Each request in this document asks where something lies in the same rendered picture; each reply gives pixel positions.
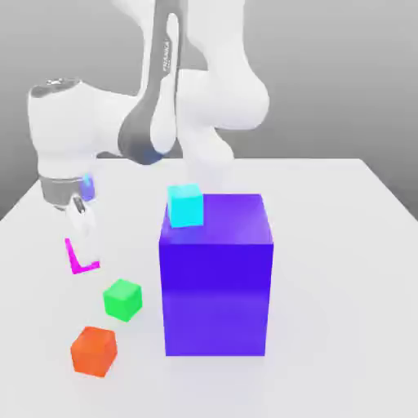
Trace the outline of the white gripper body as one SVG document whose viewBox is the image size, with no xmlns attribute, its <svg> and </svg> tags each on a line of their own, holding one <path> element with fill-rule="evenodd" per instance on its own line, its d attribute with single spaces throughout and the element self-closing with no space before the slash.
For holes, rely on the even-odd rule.
<svg viewBox="0 0 418 418">
<path fill-rule="evenodd" d="M 69 222 L 69 241 L 79 264 L 99 260 L 96 218 L 85 202 L 70 202 L 65 211 Z"/>
</svg>

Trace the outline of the small magenta cube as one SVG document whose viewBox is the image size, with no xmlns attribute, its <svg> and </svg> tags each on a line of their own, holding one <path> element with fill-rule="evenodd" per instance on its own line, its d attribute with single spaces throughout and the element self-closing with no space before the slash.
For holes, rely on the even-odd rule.
<svg viewBox="0 0 418 418">
<path fill-rule="evenodd" d="M 74 253 L 70 240 L 68 238 L 65 238 L 64 243 L 65 243 L 65 247 L 67 250 L 68 257 L 69 257 L 70 267 L 71 267 L 73 274 L 85 273 L 88 271 L 92 271 L 94 269 L 98 269 L 100 267 L 99 261 L 92 262 L 91 264 L 85 265 L 85 266 L 80 265 Z"/>
</svg>

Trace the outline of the small green cube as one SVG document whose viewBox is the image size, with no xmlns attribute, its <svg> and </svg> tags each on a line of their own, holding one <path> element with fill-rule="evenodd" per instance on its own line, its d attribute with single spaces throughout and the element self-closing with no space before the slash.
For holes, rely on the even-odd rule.
<svg viewBox="0 0 418 418">
<path fill-rule="evenodd" d="M 142 308 L 142 288 L 124 279 L 117 280 L 103 292 L 105 312 L 118 320 L 129 322 Z"/>
</svg>

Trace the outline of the small cyan cube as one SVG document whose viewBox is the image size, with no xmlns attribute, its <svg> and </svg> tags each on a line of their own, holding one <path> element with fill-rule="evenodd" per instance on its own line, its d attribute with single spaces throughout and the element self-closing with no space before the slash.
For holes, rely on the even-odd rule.
<svg viewBox="0 0 418 418">
<path fill-rule="evenodd" d="M 172 228 L 203 225 L 203 194 L 197 184 L 170 185 L 167 210 Z"/>
</svg>

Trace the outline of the small orange cube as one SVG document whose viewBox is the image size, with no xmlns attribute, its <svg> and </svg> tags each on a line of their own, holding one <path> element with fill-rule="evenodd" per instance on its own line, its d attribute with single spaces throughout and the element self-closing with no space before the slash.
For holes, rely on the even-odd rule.
<svg viewBox="0 0 418 418">
<path fill-rule="evenodd" d="M 118 354 L 115 332 L 85 327 L 72 343 L 70 353 L 76 372 L 103 378 Z"/>
</svg>

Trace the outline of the large blue box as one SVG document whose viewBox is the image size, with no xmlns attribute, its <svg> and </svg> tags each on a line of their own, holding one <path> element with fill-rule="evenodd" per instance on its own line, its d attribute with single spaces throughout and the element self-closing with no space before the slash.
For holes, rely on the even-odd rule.
<svg viewBox="0 0 418 418">
<path fill-rule="evenodd" d="M 273 235 L 263 198 L 207 194 L 202 226 L 159 239 L 162 315 L 168 356 L 265 354 Z"/>
</svg>

